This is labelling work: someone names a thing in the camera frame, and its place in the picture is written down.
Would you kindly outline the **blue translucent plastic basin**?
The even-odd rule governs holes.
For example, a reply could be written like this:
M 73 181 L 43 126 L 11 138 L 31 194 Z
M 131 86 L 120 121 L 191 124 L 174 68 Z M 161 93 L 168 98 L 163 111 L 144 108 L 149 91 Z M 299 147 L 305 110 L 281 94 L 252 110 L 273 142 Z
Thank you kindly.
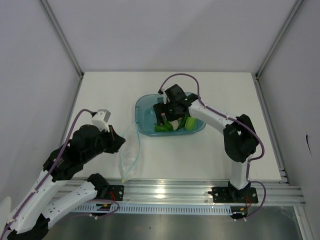
M 192 135 L 202 131 L 206 123 L 196 120 L 193 130 L 186 130 L 184 127 L 179 130 L 156 132 L 155 125 L 157 118 L 153 105 L 163 102 L 163 96 L 160 94 L 148 94 L 140 97 L 135 104 L 134 120 L 139 132 L 148 137 L 169 137 Z

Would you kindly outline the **green bell pepper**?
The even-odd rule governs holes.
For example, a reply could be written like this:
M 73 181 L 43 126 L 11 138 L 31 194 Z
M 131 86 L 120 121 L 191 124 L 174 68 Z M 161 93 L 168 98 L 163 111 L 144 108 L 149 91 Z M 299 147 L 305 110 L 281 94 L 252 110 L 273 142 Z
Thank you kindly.
M 170 122 L 165 122 L 164 124 L 162 125 L 155 125 L 154 126 L 154 131 L 156 133 L 159 133 L 159 132 L 172 132 L 174 129 L 173 129 L 173 126 Z

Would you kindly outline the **white egg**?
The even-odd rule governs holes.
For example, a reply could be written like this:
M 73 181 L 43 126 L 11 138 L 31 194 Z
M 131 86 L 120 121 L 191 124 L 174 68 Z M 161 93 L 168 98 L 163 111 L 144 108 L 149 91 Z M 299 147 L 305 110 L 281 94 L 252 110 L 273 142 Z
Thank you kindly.
M 179 130 L 178 127 L 179 127 L 180 121 L 181 121 L 181 119 L 180 120 L 174 120 L 174 121 L 170 122 L 171 125 L 172 125 L 172 129 L 174 131 L 178 131 Z

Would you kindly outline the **clear zip top bag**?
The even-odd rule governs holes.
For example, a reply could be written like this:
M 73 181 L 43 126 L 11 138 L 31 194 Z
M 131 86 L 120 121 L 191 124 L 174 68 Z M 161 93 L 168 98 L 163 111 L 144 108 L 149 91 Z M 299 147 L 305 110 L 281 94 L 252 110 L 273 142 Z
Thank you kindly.
M 125 183 L 140 177 L 143 172 L 141 134 L 135 121 L 124 130 L 122 137 L 125 143 L 119 150 L 118 169 L 121 182 Z

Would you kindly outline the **dark green chili pepper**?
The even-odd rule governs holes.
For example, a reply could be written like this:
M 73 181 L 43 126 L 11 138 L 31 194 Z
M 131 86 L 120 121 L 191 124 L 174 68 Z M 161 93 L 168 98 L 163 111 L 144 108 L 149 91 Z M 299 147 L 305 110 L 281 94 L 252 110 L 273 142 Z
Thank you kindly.
M 185 127 L 185 124 L 186 124 L 187 119 L 188 119 L 188 116 L 185 115 L 185 116 L 181 119 L 180 124 L 179 124 L 179 126 L 178 126 L 178 129 L 181 129 L 181 128 L 184 128 L 184 127 Z

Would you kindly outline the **light green cucumber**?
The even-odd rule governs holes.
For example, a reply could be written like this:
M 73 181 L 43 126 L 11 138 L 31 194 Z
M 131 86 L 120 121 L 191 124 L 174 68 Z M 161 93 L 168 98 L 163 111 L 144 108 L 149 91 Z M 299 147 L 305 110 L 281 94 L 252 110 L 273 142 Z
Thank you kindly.
M 197 119 L 191 116 L 188 116 L 186 118 L 184 128 L 186 131 L 192 131 L 195 128 L 195 125 L 197 123 Z

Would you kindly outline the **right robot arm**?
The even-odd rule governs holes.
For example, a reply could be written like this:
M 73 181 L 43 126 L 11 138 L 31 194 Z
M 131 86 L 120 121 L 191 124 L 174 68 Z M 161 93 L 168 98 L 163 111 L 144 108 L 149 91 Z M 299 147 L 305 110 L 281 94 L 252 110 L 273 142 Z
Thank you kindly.
M 251 119 L 245 114 L 232 118 L 220 113 L 206 105 L 197 94 L 186 95 L 177 84 L 162 88 L 158 93 L 163 100 L 152 107 L 156 116 L 155 130 L 169 127 L 174 121 L 181 123 L 183 119 L 195 118 L 219 131 L 224 151 L 232 160 L 228 196 L 234 202 L 245 198 L 251 187 L 247 166 L 259 143 Z

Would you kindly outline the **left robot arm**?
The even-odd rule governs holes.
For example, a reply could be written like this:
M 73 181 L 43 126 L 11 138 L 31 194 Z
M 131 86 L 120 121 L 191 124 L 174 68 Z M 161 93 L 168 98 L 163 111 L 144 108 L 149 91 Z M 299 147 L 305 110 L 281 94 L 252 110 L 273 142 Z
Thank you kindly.
M 110 184 L 99 173 L 93 173 L 76 190 L 51 201 L 86 163 L 103 153 L 117 153 L 125 141 L 112 127 L 99 130 L 86 124 L 76 130 L 66 146 L 49 155 L 34 187 L 12 212 L 5 227 L 10 231 L 7 239 L 41 240 L 56 222 L 79 205 L 91 200 L 110 200 Z

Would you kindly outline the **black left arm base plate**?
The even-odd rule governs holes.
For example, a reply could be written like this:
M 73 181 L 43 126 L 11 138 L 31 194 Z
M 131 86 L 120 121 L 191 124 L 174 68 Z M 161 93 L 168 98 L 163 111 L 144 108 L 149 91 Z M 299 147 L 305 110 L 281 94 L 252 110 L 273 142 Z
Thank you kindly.
M 124 198 L 124 192 L 124 185 L 110 185 L 107 192 L 102 196 L 102 199 L 121 202 Z

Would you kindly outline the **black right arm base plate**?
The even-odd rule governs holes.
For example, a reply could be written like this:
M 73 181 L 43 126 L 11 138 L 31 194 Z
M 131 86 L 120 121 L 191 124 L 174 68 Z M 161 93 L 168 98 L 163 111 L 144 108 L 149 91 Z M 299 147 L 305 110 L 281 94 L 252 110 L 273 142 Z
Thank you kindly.
M 259 202 L 258 194 L 254 187 L 237 190 L 230 187 L 216 186 L 212 187 L 207 193 L 212 196 L 214 203 L 257 204 Z

